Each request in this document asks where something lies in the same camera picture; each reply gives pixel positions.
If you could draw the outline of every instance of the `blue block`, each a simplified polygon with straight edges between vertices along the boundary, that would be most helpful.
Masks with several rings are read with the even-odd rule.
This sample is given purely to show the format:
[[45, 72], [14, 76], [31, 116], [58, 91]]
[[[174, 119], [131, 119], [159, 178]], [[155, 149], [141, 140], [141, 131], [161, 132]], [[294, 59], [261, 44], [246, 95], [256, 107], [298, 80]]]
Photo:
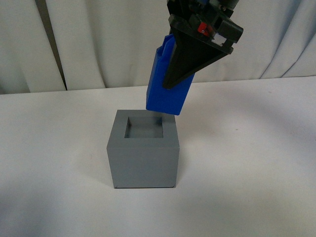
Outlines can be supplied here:
[[147, 88], [147, 110], [171, 115], [179, 115], [181, 112], [194, 74], [172, 89], [162, 87], [174, 45], [175, 39], [171, 34], [164, 38], [162, 46], [156, 51], [152, 74]]

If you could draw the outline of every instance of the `white table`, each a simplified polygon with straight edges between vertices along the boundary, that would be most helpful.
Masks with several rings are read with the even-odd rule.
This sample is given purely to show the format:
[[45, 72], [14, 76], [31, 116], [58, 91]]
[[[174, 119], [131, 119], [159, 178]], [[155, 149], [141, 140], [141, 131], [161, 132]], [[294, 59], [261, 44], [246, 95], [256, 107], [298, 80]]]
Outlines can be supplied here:
[[0, 96], [0, 236], [316, 236], [316, 77], [195, 83], [174, 189], [114, 189], [106, 145], [146, 87]]

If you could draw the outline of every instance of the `square hole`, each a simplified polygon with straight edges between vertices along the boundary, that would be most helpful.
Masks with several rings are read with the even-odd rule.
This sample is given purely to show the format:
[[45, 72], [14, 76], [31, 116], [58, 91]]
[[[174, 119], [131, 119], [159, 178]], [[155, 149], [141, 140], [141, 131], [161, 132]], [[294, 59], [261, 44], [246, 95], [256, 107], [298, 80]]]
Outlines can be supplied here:
[[128, 117], [125, 138], [163, 138], [162, 117]]

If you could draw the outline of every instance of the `white backdrop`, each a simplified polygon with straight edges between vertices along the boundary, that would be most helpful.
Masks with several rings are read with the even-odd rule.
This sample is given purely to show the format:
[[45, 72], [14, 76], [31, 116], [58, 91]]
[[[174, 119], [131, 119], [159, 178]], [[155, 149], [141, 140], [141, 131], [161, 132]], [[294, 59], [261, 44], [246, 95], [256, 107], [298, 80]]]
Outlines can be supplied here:
[[[165, 0], [46, 0], [69, 90], [147, 85]], [[234, 52], [194, 82], [316, 75], [315, 0], [240, 0]], [[0, 1], [0, 90], [65, 90], [33, 0]]]

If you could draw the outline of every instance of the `gray cube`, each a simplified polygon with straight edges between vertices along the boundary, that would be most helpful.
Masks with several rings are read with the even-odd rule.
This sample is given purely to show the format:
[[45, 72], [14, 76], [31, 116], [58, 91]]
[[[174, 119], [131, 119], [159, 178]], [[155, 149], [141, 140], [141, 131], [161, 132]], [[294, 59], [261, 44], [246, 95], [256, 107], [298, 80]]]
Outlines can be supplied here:
[[118, 110], [107, 145], [114, 187], [175, 187], [179, 150], [174, 115]]

